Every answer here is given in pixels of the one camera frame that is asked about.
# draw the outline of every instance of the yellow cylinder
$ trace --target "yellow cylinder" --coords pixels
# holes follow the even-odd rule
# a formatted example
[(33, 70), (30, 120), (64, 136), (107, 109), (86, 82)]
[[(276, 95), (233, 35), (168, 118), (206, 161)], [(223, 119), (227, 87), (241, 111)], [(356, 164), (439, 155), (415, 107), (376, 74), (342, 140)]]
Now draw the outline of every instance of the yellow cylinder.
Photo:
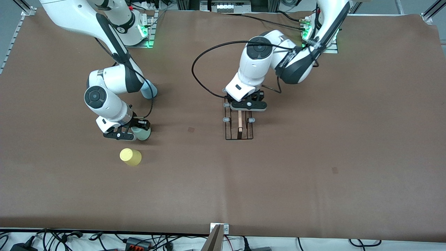
[(124, 148), (119, 157), (129, 166), (136, 166), (141, 162), (141, 153), (138, 150)]

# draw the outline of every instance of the brown table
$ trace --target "brown table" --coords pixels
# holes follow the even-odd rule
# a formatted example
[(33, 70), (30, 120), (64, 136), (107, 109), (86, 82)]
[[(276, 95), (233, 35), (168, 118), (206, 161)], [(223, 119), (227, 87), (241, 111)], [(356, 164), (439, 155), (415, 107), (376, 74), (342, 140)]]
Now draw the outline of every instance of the brown table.
[[(153, 133), (123, 142), (103, 138), (83, 102), (89, 72), (113, 61), (43, 9), (25, 18), (0, 75), (1, 226), (204, 234), (226, 222), (232, 235), (445, 240), (446, 61), (435, 26), (347, 17), (340, 53), (281, 95), (266, 91), (255, 138), (242, 142), (224, 140), (223, 101), (190, 66), (209, 47), (277, 27), (169, 11), (158, 28), (154, 48), (131, 50), (159, 90)], [(242, 48), (210, 52), (198, 77), (219, 92)], [(272, 71), (265, 84), (275, 85)], [(149, 109), (139, 93), (122, 99)], [(139, 166), (119, 160), (125, 147), (142, 152)]]

